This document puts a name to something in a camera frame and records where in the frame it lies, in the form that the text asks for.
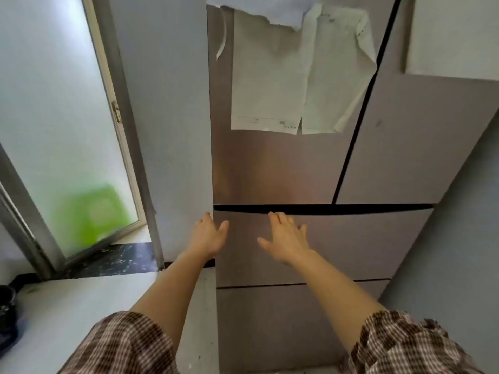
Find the sleeve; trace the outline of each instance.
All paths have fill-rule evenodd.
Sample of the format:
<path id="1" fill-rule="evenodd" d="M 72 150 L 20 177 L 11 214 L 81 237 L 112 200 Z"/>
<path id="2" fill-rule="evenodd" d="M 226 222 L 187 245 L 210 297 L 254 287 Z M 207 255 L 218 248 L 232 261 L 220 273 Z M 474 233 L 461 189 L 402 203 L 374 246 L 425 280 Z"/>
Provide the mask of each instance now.
<path id="1" fill-rule="evenodd" d="M 397 311 L 368 317 L 349 359 L 357 374 L 482 373 L 434 320 L 422 323 Z"/>
<path id="2" fill-rule="evenodd" d="M 147 316 L 121 311 L 99 321 L 59 374 L 178 374 L 171 339 Z"/>

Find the black bucket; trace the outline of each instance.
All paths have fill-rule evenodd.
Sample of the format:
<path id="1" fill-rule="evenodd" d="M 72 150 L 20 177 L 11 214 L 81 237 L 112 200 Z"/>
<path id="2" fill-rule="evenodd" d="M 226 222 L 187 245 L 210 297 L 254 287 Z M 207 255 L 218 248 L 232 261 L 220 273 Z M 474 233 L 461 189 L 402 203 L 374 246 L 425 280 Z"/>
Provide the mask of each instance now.
<path id="1" fill-rule="evenodd" d="M 0 356 L 17 339 L 16 291 L 0 285 Z"/>

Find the freezer drawer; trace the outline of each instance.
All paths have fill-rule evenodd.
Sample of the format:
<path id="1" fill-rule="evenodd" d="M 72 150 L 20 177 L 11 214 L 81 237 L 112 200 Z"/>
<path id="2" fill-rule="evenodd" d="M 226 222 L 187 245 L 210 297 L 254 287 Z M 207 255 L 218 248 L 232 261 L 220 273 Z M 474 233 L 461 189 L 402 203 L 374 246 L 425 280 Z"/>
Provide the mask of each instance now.
<path id="1" fill-rule="evenodd" d="M 391 278 L 432 210 L 365 215 L 294 216 L 308 225 L 310 246 L 353 280 Z M 231 223 L 225 249 L 216 257 L 218 287 L 301 283 L 289 267 L 257 245 L 271 239 L 266 214 L 215 212 Z"/>
<path id="2" fill-rule="evenodd" d="M 378 298 L 388 281 L 360 282 Z M 221 374 L 330 365 L 346 353 L 306 285 L 216 291 Z"/>
<path id="3" fill-rule="evenodd" d="M 328 0 L 369 11 L 376 49 L 394 0 Z M 231 130 L 234 14 L 208 7 L 209 95 L 211 106 L 213 197 L 215 204 L 331 203 L 350 145 L 360 105 L 346 130 L 337 134 L 292 136 Z"/>
<path id="4" fill-rule="evenodd" d="M 499 106 L 499 82 L 404 74 L 402 0 L 337 203 L 438 203 Z"/>

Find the forearm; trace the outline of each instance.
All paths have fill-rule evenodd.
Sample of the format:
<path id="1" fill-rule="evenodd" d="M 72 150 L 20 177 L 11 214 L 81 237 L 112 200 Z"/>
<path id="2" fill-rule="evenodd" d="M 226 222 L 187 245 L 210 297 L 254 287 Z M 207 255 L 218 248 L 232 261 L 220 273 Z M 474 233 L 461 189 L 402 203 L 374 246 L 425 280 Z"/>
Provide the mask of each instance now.
<path id="1" fill-rule="evenodd" d="M 185 251 L 134 304 L 130 311 L 138 312 L 157 323 L 173 341 L 177 352 L 187 308 L 206 258 Z"/>
<path id="2" fill-rule="evenodd" d="M 341 343 L 350 352 L 367 317 L 385 308 L 313 250 L 291 264 L 320 301 Z"/>

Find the hand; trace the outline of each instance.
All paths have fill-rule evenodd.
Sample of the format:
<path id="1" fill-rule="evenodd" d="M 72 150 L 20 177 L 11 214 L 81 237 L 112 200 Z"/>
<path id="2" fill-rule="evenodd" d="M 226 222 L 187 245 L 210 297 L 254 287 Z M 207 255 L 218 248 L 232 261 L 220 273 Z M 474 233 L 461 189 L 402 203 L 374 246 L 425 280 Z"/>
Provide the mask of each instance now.
<path id="1" fill-rule="evenodd" d="M 200 255 L 208 261 L 221 251 L 227 240 L 227 233 L 228 220 L 222 222 L 217 230 L 209 212 L 205 212 L 203 219 L 196 222 L 187 252 Z"/>
<path id="2" fill-rule="evenodd" d="M 293 218 L 283 212 L 277 214 L 271 212 L 268 216 L 271 220 L 273 242 L 259 237 L 258 244 L 274 259 L 291 265 L 302 253 L 310 250 L 306 238 L 307 226 L 304 224 L 298 229 Z"/>

